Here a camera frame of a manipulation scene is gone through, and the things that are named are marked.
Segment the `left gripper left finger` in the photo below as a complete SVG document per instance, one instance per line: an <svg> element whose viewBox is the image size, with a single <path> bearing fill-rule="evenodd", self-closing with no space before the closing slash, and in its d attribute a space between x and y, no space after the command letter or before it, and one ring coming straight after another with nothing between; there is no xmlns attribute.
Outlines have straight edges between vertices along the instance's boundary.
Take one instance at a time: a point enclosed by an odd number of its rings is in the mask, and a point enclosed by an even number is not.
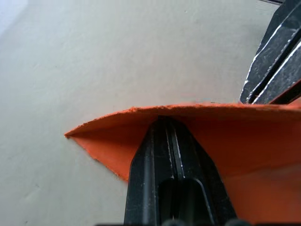
<svg viewBox="0 0 301 226"><path fill-rule="evenodd" d="M174 166L167 118L153 122L132 159L124 224L163 224L172 217Z"/></svg>

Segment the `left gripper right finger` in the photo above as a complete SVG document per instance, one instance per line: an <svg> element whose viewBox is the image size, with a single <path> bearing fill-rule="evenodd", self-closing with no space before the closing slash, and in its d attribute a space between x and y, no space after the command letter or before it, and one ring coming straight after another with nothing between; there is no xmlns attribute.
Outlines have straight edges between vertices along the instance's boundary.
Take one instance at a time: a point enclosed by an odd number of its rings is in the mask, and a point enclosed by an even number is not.
<svg viewBox="0 0 301 226"><path fill-rule="evenodd" d="M188 128L167 120L175 191L173 215L186 224L226 224L237 217L219 172Z"/></svg>

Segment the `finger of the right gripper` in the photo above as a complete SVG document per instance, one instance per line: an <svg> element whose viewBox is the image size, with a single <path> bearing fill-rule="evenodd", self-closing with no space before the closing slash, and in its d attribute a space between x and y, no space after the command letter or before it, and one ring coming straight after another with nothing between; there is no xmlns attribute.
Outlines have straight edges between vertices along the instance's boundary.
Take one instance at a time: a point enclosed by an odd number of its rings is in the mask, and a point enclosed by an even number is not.
<svg viewBox="0 0 301 226"><path fill-rule="evenodd" d="M240 95L241 103L253 104L298 42L301 42L301 2L283 0L253 58Z"/></svg>
<svg viewBox="0 0 301 226"><path fill-rule="evenodd" d="M301 97L301 43L284 59L253 104L289 104Z"/></svg>

